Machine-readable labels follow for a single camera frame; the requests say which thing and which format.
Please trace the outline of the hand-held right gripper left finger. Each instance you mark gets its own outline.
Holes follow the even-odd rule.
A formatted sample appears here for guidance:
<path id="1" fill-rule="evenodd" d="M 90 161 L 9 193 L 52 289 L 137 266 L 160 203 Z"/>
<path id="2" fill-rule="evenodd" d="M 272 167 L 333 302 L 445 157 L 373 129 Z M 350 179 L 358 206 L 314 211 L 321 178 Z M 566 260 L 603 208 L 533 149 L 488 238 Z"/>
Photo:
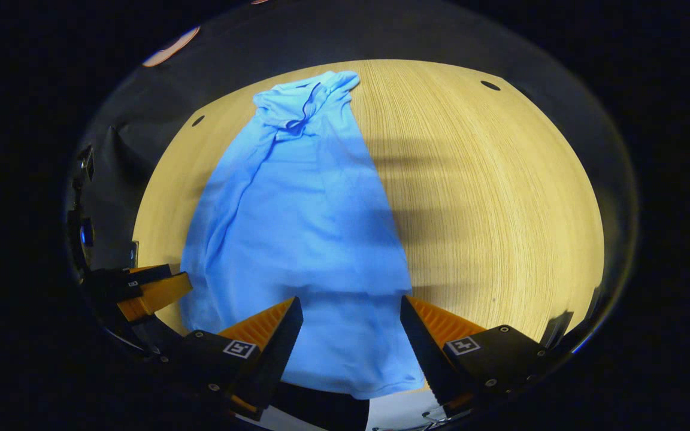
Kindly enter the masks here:
<path id="1" fill-rule="evenodd" d="M 304 317 L 293 296 L 219 333 L 194 330 L 162 350 L 175 389 L 220 415 L 260 420 L 271 404 Z"/>

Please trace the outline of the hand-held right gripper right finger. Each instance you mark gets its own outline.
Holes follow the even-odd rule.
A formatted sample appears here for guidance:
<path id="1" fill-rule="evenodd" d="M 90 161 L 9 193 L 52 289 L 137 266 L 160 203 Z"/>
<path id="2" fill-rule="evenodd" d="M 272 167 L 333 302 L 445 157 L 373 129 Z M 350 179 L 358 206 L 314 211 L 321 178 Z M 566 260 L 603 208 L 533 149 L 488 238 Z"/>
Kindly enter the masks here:
<path id="1" fill-rule="evenodd" d="M 408 295 L 401 298 L 400 322 L 450 417 L 498 406 L 550 368 L 548 349 L 509 325 L 486 329 Z"/>

